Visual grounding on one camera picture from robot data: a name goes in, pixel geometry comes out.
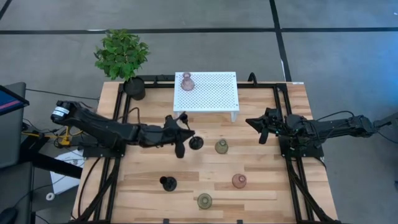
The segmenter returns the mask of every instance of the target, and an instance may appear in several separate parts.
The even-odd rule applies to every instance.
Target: green leaves
[[[102,39],[103,49],[96,46],[94,56],[98,59],[95,66],[102,69],[107,77],[129,80],[136,76],[134,72],[147,61],[149,47],[140,42],[137,35],[127,30],[110,30]]]

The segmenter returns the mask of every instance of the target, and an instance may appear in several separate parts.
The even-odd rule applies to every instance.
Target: wooden tabletop
[[[117,82],[104,83],[98,114],[112,118],[118,85]],[[288,83],[287,86],[292,112],[311,119],[304,85]],[[171,223],[236,223],[236,220],[295,223],[285,159],[280,155],[278,140],[270,134],[266,145],[258,144],[258,133],[244,121],[261,116],[267,107],[275,108],[272,89],[240,88],[238,94],[240,113],[235,123],[231,123],[228,113],[188,114],[190,127],[205,140],[205,145],[194,151],[186,142],[183,159],[176,158],[173,146],[158,149],[127,147],[119,170],[113,223],[160,223],[164,218],[169,218]],[[173,114],[173,98],[173,88],[151,88],[146,90],[143,100],[132,100],[130,107],[139,107],[142,123],[163,126],[164,117]],[[131,113],[128,122],[136,123],[136,116],[135,112]],[[221,138],[228,142],[227,154],[215,151],[215,144]],[[85,163],[78,195],[95,160],[91,158]],[[98,192],[103,161],[99,161],[87,181],[82,210]],[[303,158],[303,162],[309,191],[326,214],[336,219],[325,168],[314,158]],[[243,189],[232,185],[235,174],[247,177]],[[173,192],[163,189],[159,182],[162,176],[176,178],[178,184]],[[207,210],[197,205],[197,197],[202,193],[213,199],[213,205]],[[303,198],[299,195],[303,218],[306,218]],[[108,195],[105,195],[102,218],[107,200]],[[73,209],[75,217],[77,204],[78,197]]]

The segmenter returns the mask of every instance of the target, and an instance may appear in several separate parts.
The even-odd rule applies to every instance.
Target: white pegboard platform
[[[181,88],[183,72],[175,73],[174,113],[231,112],[232,121],[239,112],[238,87],[235,72],[190,72],[195,87]]]

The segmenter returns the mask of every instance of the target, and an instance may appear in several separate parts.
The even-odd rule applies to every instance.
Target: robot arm
[[[331,121],[317,121],[291,114],[285,117],[284,121],[278,114],[276,109],[267,108],[263,116],[246,119],[250,126],[261,133],[260,144],[266,143],[269,133],[289,137],[290,147],[293,149],[300,149],[311,144],[319,147],[328,138],[345,135],[368,138],[377,133],[381,127],[396,124],[398,118],[398,113],[396,113],[374,123],[363,115]]]
[[[141,147],[162,147],[165,144],[175,144],[176,156],[183,158],[185,154],[183,142],[192,137],[195,132],[178,126],[177,121],[182,117],[187,119],[185,113],[177,119],[173,119],[171,115],[166,116],[163,128],[142,123],[121,124],[91,112],[78,102],[58,101],[51,120],[56,124],[75,126],[110,149],[125,143],[138,144]]]

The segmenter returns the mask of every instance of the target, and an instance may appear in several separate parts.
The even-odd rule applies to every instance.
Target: potted plant
[[[110,30],[102,39],[103,49],[96,46],[95,66],[104,70],[107,77],[125,79],[123,90],[135,100],[145,97],[144,81],[136,76],[138,68],[147,62],[148,45],[127,30]]]

